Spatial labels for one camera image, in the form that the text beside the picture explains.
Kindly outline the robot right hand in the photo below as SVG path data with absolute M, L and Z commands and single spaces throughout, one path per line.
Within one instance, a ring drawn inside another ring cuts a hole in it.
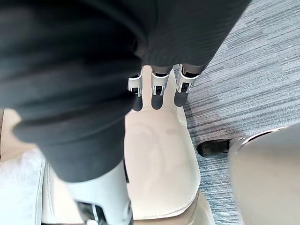
M 124 163 L 125 116 L 162 107 L 169 73 L 183 106 L 248 0 L 3 0 L 0 106 L 71 189 L 84 221 L 134 221 Z

